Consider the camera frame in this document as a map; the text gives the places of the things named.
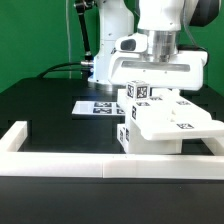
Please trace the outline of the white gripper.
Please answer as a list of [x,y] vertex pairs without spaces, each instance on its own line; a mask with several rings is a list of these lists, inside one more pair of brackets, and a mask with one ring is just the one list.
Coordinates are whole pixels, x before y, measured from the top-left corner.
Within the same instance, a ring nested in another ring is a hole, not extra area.
[[199,90],[208,53],[192,47],[178,49],[176,32],[135,33],[115,43],[108,79],[125,85],[141,80],[151,87]]

